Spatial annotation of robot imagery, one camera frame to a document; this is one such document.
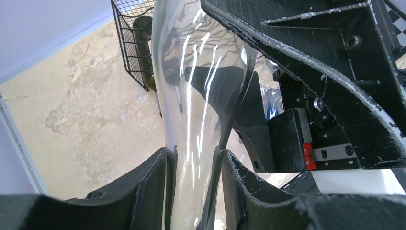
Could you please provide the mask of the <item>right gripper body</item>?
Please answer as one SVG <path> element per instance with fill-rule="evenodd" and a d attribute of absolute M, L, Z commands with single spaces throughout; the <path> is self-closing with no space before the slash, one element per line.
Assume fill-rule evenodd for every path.
<path fill-rule="evenodd" d="M 276 172 L 360 168 L 352 144 L 321 99 L 282 69 L 273 79 L 279 84 L 283 109 L 268 121 Z"/>

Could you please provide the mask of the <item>clear glass bottle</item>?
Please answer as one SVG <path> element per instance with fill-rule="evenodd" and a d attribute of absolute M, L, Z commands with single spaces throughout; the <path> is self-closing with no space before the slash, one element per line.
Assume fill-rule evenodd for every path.
<path fill-rule="evenodd" d="M 200 1 L 155 1 L 153 69 L 171 154 L 167 229 L 213 229 L 223 156 L 256 57 Z"/>

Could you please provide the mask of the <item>black wire wine rack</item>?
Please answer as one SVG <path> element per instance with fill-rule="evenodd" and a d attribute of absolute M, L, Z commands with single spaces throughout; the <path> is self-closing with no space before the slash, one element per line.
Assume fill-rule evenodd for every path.
<path fill-rule="evenodd" d="M 144 90 L 147 92 L 151 91 L 155 94 L 158 112 L 159 115 L 162 115 L 157 91 L 154 92 L 153 90 L 149 90 L 148 87 L 143 83 L 140 65 L 136 56 L 137 52 L 135 47 L 135 37 L 132 29 L 134 20 L 139 16 L 146 15 L 153 18 L 155 2 L 153 0 L 112 0 L 110 3 L 113 11 L 125 71 Z M 148 43 L 152 55 L 151 40 Z"/>

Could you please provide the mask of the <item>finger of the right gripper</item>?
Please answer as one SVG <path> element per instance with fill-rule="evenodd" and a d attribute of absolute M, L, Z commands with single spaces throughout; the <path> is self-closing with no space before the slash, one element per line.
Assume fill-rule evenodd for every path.
<path fill-rule="evenodd" d="M 263 111 L 259 75 L 245 76 L 241 67 L 196 67 L 185 69 L 186 81 L 202 95 L 219 115 L 221 124 L 229 124 L 239 135 L 256 173 L 274 173 L 276 166 L 270 131 Z"/>
<path fill-rule="evenodd" d="M 202 9 L 301 81 L 364 169 L 406 165 L 406 87 L 382 0 L 203 0 Z"/>

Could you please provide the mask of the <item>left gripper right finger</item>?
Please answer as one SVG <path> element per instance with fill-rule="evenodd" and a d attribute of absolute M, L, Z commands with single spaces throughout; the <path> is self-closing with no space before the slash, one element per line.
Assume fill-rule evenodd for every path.
<path fill-rule="evenodd" d="M 222 182 L 229 230 L 403 230 L 403 195 L 295 196 L 271 185 L 224 150 Z"/>

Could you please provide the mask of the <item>blue square glass bottle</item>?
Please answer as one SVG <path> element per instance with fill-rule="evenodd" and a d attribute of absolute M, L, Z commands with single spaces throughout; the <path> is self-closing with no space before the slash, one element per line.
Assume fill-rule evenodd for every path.
<path fill-rule="evenodd" d="M 264 112 L 266 120 L 271 120 L 284 112 L 282 95 L 279 89 L 271 88 L 266 92 L 264 100 Z"/>

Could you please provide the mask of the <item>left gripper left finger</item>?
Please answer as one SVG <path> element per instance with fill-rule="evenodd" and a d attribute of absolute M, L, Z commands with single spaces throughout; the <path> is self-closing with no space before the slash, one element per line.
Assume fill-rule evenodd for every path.
<path fill-rule="evenodd" d="M 159 148 L 143 163 L 85 198 L 2 195 L 3 230 L 167 230 L 177 154 Z"/>

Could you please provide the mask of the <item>olive green wine bottle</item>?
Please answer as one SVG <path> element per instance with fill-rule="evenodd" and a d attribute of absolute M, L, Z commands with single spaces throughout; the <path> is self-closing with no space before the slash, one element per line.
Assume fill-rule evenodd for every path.
<path fill-rule="evenodd" d="M 156 92 L 152 56 L 148 43 L 151 40 L 152 17 L 146 15 L 139 16 L 134 20 L 132 29 L 143 83 L 149 90 Z"/>

